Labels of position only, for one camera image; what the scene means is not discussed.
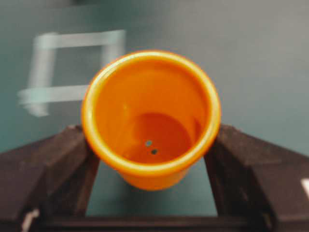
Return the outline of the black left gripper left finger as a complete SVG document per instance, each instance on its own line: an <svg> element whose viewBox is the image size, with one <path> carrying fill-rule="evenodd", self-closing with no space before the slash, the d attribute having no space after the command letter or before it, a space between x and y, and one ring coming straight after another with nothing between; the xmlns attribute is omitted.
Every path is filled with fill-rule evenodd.
<svg viewBox="0 0 309 232"><path fill-rule="evenodd" d="M81 126L0 155L0 229L27 230L26 215L84 216L99 160Z"/></svg>

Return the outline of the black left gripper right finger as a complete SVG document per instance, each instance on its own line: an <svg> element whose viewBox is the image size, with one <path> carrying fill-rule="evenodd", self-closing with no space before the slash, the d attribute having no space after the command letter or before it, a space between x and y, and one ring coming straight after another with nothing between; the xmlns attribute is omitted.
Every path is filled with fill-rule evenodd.
<svg viewBox="0 0 309 232"><path fill-rule="evenodd" d="M271 232L308 231L307 156L222 124L204 160L218 215Z"/></svg>

